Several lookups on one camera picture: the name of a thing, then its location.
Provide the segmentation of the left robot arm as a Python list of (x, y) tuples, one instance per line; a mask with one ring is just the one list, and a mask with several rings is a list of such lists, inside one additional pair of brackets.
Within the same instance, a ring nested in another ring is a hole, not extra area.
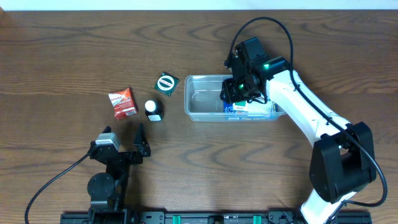
[(90, 195), (89, 223), (139, 223), (139, 215), (124, 204), (130, 167), (143, 163), (151, 155), (144, 125), (140, 124), (131, 151), (120, 152), (121, 142), (108, 126), (90, 142), (88, 157), (106, 166), (105, 172), (95, 174), (88, 182)]

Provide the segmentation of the blue Kool Fever box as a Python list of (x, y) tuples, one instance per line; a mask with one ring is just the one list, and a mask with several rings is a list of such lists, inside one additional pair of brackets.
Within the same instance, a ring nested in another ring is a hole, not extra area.
[[(247, 112), (235, 111), (233, 109), (233, 103), (229, 104), (229, 103), (224, 102), (223, 103), (223, 108), (224, 108), (224, 112), (225, 113), (247, 113)], [(271, 112), (271, 113), (275, 113), (275, 112), (278, 112), (278, 111), (279, 110), (277, 109), (277, 105), (275, 104), (275, 111)]]

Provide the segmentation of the white green medicine box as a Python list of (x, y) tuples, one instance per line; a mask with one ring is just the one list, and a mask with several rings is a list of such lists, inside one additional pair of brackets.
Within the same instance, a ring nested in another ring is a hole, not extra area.
[(247, 113), (271, 113), (275, 111), (275, 103), (273, 101), (268, 101), (266, 104), (261, 101), (252, 101), (251, 103), (241, 101), (233, 103), (233, 109)]

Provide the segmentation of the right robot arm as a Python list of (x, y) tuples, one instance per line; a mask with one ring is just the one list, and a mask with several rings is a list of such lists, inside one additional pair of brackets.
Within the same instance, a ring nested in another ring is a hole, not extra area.
[(290, 116), (313, 147), (309, 169), (313, 190), (300, 208), (306, 223), (335, 221), (352, 196), (381, 175), (369, 126), (351, 124), (334, 113), (301, 81), (291, 61), (269, 58), (257, 37), (232, 44), (224, 65), (233, 76), (223, 82), (223, 101), (264, 96)]

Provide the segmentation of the red sachet packet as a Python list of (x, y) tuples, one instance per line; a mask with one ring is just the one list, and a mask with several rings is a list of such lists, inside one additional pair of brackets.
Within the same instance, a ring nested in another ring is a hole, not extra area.
[(117, 120), (137, 114), (137, 106), (131, 88), (109, 93), (108, 97), (114, 108), (114, 117)]

